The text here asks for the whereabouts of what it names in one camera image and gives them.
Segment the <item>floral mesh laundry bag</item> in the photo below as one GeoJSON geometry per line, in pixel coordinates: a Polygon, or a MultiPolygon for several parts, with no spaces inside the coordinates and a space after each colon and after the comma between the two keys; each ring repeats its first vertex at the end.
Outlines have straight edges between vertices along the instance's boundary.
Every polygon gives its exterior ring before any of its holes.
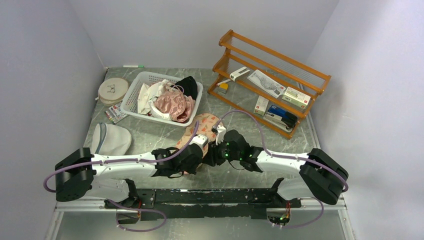
{"type": "Polygon", "coordinates": [[[211,113],[202,113],[193,118],[193,122],[186,127],[181,139],[176,143],[176,148],[182,148],[193,134],[195,124],[199,121],[197,135],[204,135],[209,142],[215,142],[216,134],[212,132],[212,127],[218,122],[219,118],[211,113]]]}

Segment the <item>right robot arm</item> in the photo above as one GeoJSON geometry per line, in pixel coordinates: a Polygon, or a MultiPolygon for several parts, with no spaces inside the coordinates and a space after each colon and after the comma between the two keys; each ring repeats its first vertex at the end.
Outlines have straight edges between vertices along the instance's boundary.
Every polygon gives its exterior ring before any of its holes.
{"type": "Polygon", "coordinates": [[[308,153],[270,151],[250,145],[236,130],[221,133],[218,139],[219,142],[208,144],[204,164],[214,167],[238,161],[242,169],[249,172],[279,172],[291,176],[276,181],[276,190],[269,197],[275,207],[297,198],[316,198],[335,205],[346,189],[348,172],[319,148],[308,153]]]}

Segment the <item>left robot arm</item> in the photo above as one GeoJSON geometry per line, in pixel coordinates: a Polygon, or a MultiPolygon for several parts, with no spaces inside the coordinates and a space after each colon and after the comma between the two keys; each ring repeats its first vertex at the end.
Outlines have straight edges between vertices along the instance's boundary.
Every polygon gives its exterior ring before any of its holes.
{"type": "Polygon", "coordinates": [[[167,177],[178,173],[195,174],[203,160],[203,149],[192,143],[179,150],[159,148],[138,155],[108,156],[80,148],[55,169],[55,199],[70,202],[82,197],[97,197],[134,207],[139,200],[132,177],[167,177]]]}

